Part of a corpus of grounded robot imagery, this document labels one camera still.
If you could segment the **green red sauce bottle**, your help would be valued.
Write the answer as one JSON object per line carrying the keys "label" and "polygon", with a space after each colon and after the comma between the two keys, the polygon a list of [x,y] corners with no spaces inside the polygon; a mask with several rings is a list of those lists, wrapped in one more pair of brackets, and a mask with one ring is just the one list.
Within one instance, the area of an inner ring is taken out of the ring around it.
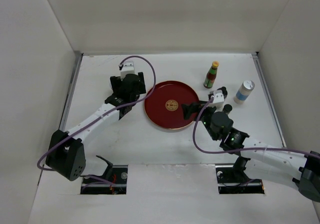
{"label": "green red sauce bottle", "polygon": [[212,88],[213,85],[214,85],[214,82],[216,80],[216,77],[217,77],[217,70],[218,70],[218,67],[219,67],[219,62],[218,61],[213,61],[209,71],[207,72],[207,75],[205,77],[205,80],[204,80],[204,87],[205,88]]}

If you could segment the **white blue label shaker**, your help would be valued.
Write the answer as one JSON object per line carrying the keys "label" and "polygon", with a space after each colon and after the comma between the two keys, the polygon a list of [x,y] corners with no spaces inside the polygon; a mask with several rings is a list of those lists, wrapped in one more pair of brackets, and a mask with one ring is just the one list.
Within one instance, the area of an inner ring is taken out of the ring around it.
{"label": "white blue label shaker", "polygon": [[243,81],[233,100],[238,104],[242,104],[248,98],[254,88],[255,83],[252,80]]}

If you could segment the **small black cap jar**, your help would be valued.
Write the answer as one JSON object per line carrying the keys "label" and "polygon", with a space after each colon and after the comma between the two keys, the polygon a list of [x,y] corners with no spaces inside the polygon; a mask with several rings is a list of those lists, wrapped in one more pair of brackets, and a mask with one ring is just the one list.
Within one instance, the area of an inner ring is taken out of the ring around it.
{"label": "small black cap jar", "polygon": [[230,104],[225,104],[224,107],[223,107],[223,113],[225,113],[226,115],[229,115],[230,112],[232,111],[232,105]]}

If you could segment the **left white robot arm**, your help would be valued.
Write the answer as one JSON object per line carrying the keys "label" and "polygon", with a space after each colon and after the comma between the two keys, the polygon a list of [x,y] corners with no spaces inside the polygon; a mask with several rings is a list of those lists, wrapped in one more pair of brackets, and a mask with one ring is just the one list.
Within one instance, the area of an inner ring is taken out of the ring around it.
{"label": "left white robot arm", "polygon": [[112,178],[111,163],[100,155],[87,159],[85,151],[89,144],[109,125],[121,120],[137,103],[141,94],[146,93],[144,75],[126,74],[110,78],[113,93],[86,120],[68,131],[53,133],[46,165],[69,181],[81,176],[95,175],[101,183]]}

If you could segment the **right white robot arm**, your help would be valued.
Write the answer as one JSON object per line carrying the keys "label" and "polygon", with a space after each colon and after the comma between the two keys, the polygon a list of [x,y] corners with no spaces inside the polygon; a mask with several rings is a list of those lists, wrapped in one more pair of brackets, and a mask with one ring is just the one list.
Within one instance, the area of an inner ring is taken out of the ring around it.
{"label": "right white robot arm", "polygon": [[182,105],[185,120],[195,115],[213,141],[220,142],[220,154],[235,154],[232,176],[236,181],[263,179],[286,185],[304,197],[319,202],[320,154],[288,148],[276,148],[254,139],[233,127],[228,114],[207,102]]}

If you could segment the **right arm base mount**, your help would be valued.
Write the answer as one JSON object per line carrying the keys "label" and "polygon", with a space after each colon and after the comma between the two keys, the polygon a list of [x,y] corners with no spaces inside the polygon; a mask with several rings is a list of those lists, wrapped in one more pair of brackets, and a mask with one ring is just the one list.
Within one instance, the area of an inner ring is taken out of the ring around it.
{"label": "right arm base mount", "polygon": [[263,182],[245,173],[248,158],[238,157],[234,164],[218,164],[215,172],[219,194],[264,194]]}

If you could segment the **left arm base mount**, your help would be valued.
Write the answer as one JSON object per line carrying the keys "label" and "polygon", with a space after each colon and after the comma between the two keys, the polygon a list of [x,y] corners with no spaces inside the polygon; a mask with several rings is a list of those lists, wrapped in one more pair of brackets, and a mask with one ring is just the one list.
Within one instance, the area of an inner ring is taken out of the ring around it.
{"label": "left arm base mount", "polygon": [[80,194],[86,195],[122,195],[127,191],[128,166],[113,165],[110,161],[97,156],[88,162],[82,174]]}

